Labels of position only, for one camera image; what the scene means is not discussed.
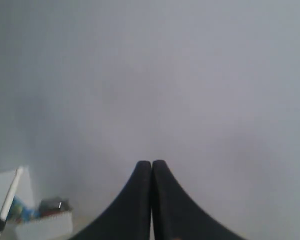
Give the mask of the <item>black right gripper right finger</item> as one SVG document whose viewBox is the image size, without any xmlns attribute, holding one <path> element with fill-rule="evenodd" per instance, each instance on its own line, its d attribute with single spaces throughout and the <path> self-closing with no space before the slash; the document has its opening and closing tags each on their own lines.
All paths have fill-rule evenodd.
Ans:
<svg viewBox="0 0 300 240">
<path fill-rule="evenodd" d="M 203 211 L 164 160 L 152 163 L 152 220 L 156 240 L 241 240 Z"/>
</svg>

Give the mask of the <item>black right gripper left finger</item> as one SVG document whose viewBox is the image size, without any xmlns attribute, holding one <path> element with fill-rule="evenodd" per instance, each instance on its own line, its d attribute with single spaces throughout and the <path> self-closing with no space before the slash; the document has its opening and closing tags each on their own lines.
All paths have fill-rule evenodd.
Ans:
<svg viewBox="0 0 300 240">
<path fill-rule="evenodd" d="M 72 240 L 148 240 L 151 226 L 149 161 L 139 161 L 115 200 Z"/>
</svg>

